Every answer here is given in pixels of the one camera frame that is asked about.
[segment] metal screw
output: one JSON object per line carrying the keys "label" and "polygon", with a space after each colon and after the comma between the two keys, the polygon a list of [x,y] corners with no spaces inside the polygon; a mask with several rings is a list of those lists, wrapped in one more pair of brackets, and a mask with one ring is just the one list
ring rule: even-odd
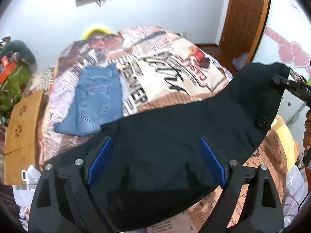
{"label": "metal screw", "polygon": [[236,166],[238,164],[238,162],[235,159],[232,159],[229,161],[229,164],[232,166]]}
{"label": "metal screw", "polygon": [[265,164],[261,164],[260,168],[263,169],[263,170],[267,170],[268,169],[268,167]]}
{"label": "metal screw", "polygon": [[45,166],[45,169],[46,170],[50,170],[52,168],[52,165],[51,164],[47,164],[46,166]]}
{"label": "metal screw", "polygon": [[77,160],[75,161],[75,165],[77,165],[77,166],[81,165],[82,163],[83,163],[83,160],[82,160],[82,159],[77,159]]}

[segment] bedspread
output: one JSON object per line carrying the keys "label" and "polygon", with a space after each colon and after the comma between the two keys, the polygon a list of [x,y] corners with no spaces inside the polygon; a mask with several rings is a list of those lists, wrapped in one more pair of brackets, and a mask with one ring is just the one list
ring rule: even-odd
{"label": "bedspread", "polygon": [[[46,160],[90,138],[56,133],[53,125],[66,117],[83,69],[88,65],[106,67],[110,63],[116,63],[121,70],[123,116],[200,101],[218,93],[232,78],[212,56],[160,27],[136,26],[121,30],[118,35],[76,41],[61,53],[51,74],[47,106],[38,125],[41,166]],[[287,159],[273,129],[245,163],[253,167],[260,164],[268,166],[282,201]],[[237,223],[247,188],[247,185],[243,186],[228,226]],[[220,194],[218,187],[184,212],[139,232],[197,232]]]}

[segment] human hand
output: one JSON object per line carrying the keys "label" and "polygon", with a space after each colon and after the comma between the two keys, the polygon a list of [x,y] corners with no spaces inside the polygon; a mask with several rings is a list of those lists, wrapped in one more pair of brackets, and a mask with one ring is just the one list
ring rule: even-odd
{"label": "human hand", "polygon": [[306,114],[307,120],[304,122],[304,126],[306,131],[304,132],[304,140],[302,144],[305,150],[310,149],[311,147],[311,110],[309,110]]}

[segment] denim pants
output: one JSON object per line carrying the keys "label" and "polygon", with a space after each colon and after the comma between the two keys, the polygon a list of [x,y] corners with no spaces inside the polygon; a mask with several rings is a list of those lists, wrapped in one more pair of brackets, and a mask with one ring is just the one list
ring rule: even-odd
{"label": "denim pants", "polygon": [[115,64],[106,68],[87,66],[62,123],[54,131],[84,137],[101,131],[101,125],[122,117],[121,83]]}

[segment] pink heart decal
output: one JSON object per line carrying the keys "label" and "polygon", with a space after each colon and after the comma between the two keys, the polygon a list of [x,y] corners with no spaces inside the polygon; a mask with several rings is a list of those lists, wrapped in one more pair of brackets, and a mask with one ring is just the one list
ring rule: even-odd
{"label": "pink heart decal", "polygon": [[310,66],[310,60],[311,60],[310,54],[303,51],[301,49],[301,46],[296,41],[293,41],[290,44],[290,49],[292,50],[295,56],[295,60],[294,60],[295,67],[305,68],[305,67]]}
{"label": "pink heart decal", "polygon": [[294,62],[295,56],[291,49],[287,48],[284,44],[279,44],[277,49],[282,63],[289,64]]}

